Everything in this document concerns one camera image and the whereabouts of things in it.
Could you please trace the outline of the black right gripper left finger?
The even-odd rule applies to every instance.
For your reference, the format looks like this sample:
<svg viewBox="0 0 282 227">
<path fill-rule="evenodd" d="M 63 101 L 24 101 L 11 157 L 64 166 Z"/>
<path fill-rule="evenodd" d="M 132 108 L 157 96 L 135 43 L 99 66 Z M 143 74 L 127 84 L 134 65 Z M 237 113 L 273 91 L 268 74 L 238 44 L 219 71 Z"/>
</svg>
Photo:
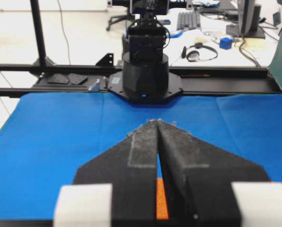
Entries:
<svg viewBox="0 0 282 227">
<path fill-rule="evenodd" d="M 156 224 L 158 126 L 134 130 L 76 171 L 61 187 L 56 227 L 152 227 Z"/>
</svg>

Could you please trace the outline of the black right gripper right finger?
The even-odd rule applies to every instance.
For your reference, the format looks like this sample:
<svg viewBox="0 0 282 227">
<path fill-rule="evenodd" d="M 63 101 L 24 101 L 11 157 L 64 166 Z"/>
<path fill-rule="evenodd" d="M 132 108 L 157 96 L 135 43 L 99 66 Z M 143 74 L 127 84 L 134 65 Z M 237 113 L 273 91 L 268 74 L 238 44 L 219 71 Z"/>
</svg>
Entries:
<svg viewBox="0 0 282 227">
<path fill-rule="evenodd" d="M 265 169 L 164 121 L 160 154 L 198 227 L 282 227 L 282 183 Z"/>
</svg>

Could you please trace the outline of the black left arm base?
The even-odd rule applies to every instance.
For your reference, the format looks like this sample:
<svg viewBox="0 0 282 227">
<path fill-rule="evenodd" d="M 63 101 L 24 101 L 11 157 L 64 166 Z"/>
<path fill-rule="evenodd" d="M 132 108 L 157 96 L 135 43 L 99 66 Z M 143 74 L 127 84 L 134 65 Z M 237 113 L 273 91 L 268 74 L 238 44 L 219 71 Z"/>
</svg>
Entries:
<svg viewBox="0 0 282 227">
<path fill-rule="evenodd" d="M 183 94 L 182 80 L 173 73 L 129 79 L 117 72 L 109 77 L 107 88 L 133 104 L 163 103 Z"/>
</svg>

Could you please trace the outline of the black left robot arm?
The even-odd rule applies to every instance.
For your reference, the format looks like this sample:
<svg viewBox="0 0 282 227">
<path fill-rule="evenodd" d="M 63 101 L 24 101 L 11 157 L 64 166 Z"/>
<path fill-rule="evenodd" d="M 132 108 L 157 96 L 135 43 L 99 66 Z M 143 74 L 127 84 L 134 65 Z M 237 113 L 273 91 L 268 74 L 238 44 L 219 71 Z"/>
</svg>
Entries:
<svg viewBox="0 0 282 227">
<path fill-rule="evenodd" d="M 123 88 L 132 96 L 159 97 L 168 89 L 168 57 L 163 53 L 169 31 L 157 20 L 168 0 L 132 0 L 140 17 L 127 28 L 129 51 L 123 56 Z"/>
</svg>

